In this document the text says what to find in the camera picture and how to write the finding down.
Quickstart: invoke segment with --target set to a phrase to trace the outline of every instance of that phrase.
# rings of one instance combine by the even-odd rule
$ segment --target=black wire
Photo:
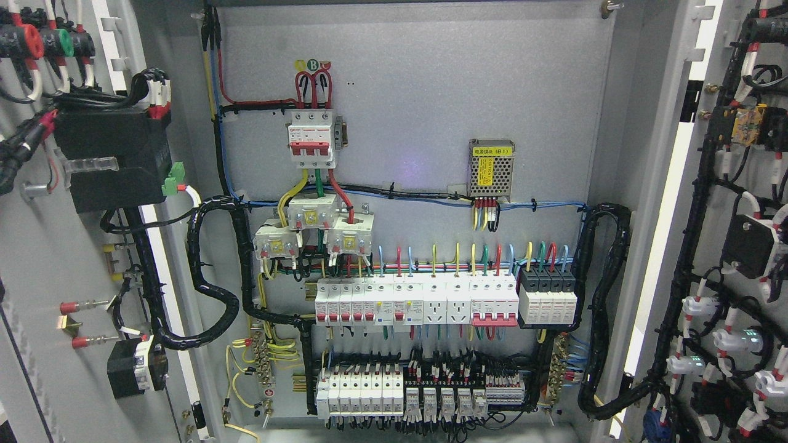
[[[152,221],[150,223],[143,223],[142,225],[129,228],[129,227],[121,227],[121,226],[113,225],[110,220],[112,220],[112,217],[114,215],[114,210],[108,210],[107,212],[104,213],[98,225],[101,227],[101,230],[104,231],[105,233],[133,234],[133,233],[138,233],[140,231],[144,231],[146,229],[163,228],[164,226],[169,226],[172,225],[173,223],[178,223],[181,220],[184,220],[185,218],[191,217],[194,213],[195,213],[195,208],[191,208],[190,210],[170,220]]]
[[[730,179],[731,183],[734,183],[744,172],[744,167],[747,163],[747,158],[749,157],[749,146],[744,148],[744,154],[742,155],[742,162],[739,163],[738,169],[736,169],[736,173],[734,174],[733,178]]]
[[[517,415],[516,415],[516,416],[515,416],[515,417],[514,417],[514,418],[513,418],[513,419],[512,419],[510,422],[509,422],[509,423],[506,423],[505,425],[501,425],[501,426],[498,426],[498,427],[487,427],[487,426],[485,425],[485,426],[484,426],[484,428],[485,428],[485,429],[487,429],[487,430],[502,430],[502,429],[506,429],[506,428],[508,428],[509,426],[511,426],[511,425],[513,425],[513,424],[515,424],[515,422],[516,422],[517,420],[520,420],[520,417],[522,417],[522,415],[523,415],[524,413],[525,413],[525,411],[520,411],[520,412],[519,412],[519,413],[518,413],[518,414],[517,414]]]

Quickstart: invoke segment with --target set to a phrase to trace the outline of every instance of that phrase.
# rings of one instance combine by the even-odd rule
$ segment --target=yellow wire
[[[604,404],[604,402],[596,395],[593,396],[593,400],[597,402],[597,406],[602,406]],[[621,431],[624,433],[624,437],[626,438],[626,440],[629,443],[632,443],[632,437],[630,437],[630,433],[626,432],[626,428],[624,427],[624,423],[621,421],[621,419],[616,417],[615,415],[613,415],[611,418],[614,419],[615,422],[619,424],[619,426],[621,426]]]
[[[266,275],[267,279],[271,280],[271,271],[268,270],[268,259],[262,260],[262,272]]]
[[[476,277],[476,243],[470,246],[470,275]]]
[[[433,277],[435,277],[435,262],[438,258],[438,246],[433,243]]]
[[[236,380],[238,379],[239,375],[241,375],[240,372],[238,372],[238,373],[236,373],[235,375],[232,376],[232,382],[230,382],[230,386],[232,387],[232,391],[236,394],[236,397],[238,397],[238,401],[241,402],[241,404],[243,406],[245,406],[246,408],[249,408],[249,409],[254,409],[255,406],[253,404],[249,404],[249,402],[244,400],[243,397],[241,396],[241,394],[238,393],[238,388],[236,388]]]
[[[238,432],[242,432],[242,433],[244,433],[246,435],[251,435],[252,437],[255,438],[255,440],[257,440],[257,443],[260,443],[260,436],[255,434],[254,432],[246,429],[246,428],[243,428],[241,426],[231,425],[230,423],[225,423],[225,427],[237,430]]]
[[[459,277],[459,242],[457,242],[457,245],[455,246],[454,249],[454,260],[455,260],[454,276]]]
[[[533,243],[528,242],[528,252],[526,253],[526,272],[531,272],[532,255],[533,255]]]
[[[210,61],[208,60],[208,52],[203,51],[203,68],[205,69],[205,82],[208,86],[208,104],[210,106],[211,115],[216,113],[216,102],[214,101],[214,86],[211,84],[210,75]]]
[[[279,204],[277,205],[277,213],[279,213],[279,222],[281,222],[282,227],[288,225],[288,219],[284,217],[284,205],[293,197],[296,196],[304,186],[307,185],[309,181],[309,170],[308,169],[301,169],[301,181],[296,184],[293,189],[287,191],[282,198],[279,199]]]

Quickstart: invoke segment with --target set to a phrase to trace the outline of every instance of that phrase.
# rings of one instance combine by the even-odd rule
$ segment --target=blue wire
[[[569,245],[563,246],[563,263],[561,264],[561,272],[567,272],[567,259],[569,258]]]
[[[219,79],[217,76],[218,68],[217,68],[217,61],[216,61],[216,54],[211,51],[210,52],[210,77],[211,77],[211,85],[214,89],[214,105],[219,106]],[[263,202],[263,201],[250,201],[250,200],[243,200],[237,194],[235,189],[232,186],[232,179],[230,178],[229,170],[227,167],[227,150],[225,148],[225,132],[222,128],[222,121],[221,121],[221,114],[219,113],[219,109],[211,110],[214,114],[214,118],[217,119],[217,128],[219,131],[219,146],[221,148],[221,160],[224,164],[224,174],[225,174],[225,181],[227,182],[227,188],[230,191],[230,195],[234,199],[239,200],[241,203],[247,204],[253,207],[271,207],[276,206],[275,202]]]
[[[515,262],[517,261],[517,259],[515,258],[515,247],[512,246],[511,243],[509,243],[509,256],[511,257],[511,265],[509,266],[509,274],[510,275],[514,275],[515,274]]]
[[[385,271],[385,270],[383,269],[383,268],[385,267],[385,266],[383,265],[383,263],[385,263],[385,262],[383,261],[383,247],[382,247],[380,244],[377,246],[377,252],[378,252],[378,254],[380,254],[380,256],[381,256],[381,277],[383,277],[383,273],[384,273],[384,271]]]
[[[408,277],[413,277],[414,265],[413,265],[413,255],[411,255],[411,247],[410,246],[407,247],[407,266],[408,266],[408,269],[409,269],[409,272],[408,272],[407,276]]]

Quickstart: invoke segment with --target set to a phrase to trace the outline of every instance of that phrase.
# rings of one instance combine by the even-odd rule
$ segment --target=black spiral wrap
[[[124,208],[123,211],[128,220],[128,225],[131,228],[143,224],[142,215],[138,207]],[[193,230],[193,223],[194,218],[190,221],[189,234],[191,234]],[[154,334],[162,339],[162,344],[165,348],[184,351],[186,349],[203,346],[219,338],[219,336],[232,325],[232,321],[235,320],[238,315],[238,299],[230,291],[205,282],[205,279],[202,278],[203,273],[199,269],[199,266],[197,266],[197,273],[199,279],[202,279],[202,282],[198,284],[198,280],[195,278],[195,269],[190,266],[192,279],[195,280],[195,289],[206,296],[215,298],[224,303],[225,312],[213,326],[199,334],[187,337],[176,335],[169,329],[169,324],[165,316],[164,293],[162,292],[162,282],[159,280],[158,271],[156,269],[153,249],[151,248],[151,239],[144,229],[137,229],[132,232],[132,238],[134,239],[134,245],[136,246],[137,255],[139,256],[139,265],[142,267],[143,271],[143,297],[151,310],[151,325]],[[199,245],[196,249],[199,256]]]

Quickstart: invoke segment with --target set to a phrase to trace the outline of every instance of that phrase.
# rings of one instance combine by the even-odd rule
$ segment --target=black cable
[[[142,225],[134,226],[133,228],[113,225],[111,220],[114,213],[115,213],[114,210],[108,210],[107,212],[104,213],[104,215],[101,217],[101,220],[98,222],[98,226],[105,233],[133,234],[133,233],[138,233],[140,231],[144,231],[145,229],[163,228],[165,226],[172,225],[173,223],[178,223],[181,220],[184,220],[185,218],[191,217],[195,213],[195,209],[191,208],[190,210],[170,220],[152,221],[150,223],[143,223]]]
[[[138,207],[124,208],[123,211],[126,214],[128,225],[131,228],[134,229],[143,224],[142,214],[139,212]],[[189,235],[193,235],[193,230],[194,226],[192,221],[190,221],[187,240]],[[210,328],[201,333],[188,337],[176,335],[170,330],[169,323],[165,316],[162,283],[158,277],[151,240],[148,238],[147,232],[144,229],[137,229],[132,233],[132,237],[136,246],[139,264],[143,270],[143,297],[147,301],[148,307],[151,309],[151,325],[153,326],[154,334],[162,339],[162,344],[166,348],[184,351],[203,346],[219,338],[232,325],[232,321],[235,320],[235,317],[238,315],[238,299],[230,291],[221,288],[215,289],[212,285],[205,282],[204,279],[201,280],[202,271],[200,268],[202,263],[195,266],[193,262],[190,262],[189,269],[191,271],[192,280],[195,282],[195,289],[203,295],[221,301],[225,305],[225,311]]]
[[[738,167],[738,169],[736,169],[736,173],[734,173],[734,176],[730,179],[731,183],[735,183],[735,181],[738,180],[738,178],[742,175],[742,172],[744,172],[744,167],[746,166],[747,158],[749,157],[749,150],[750,150],[749,146],[744,148],[744,154],[742,155],[742,161],[739,163],[739,167]]]

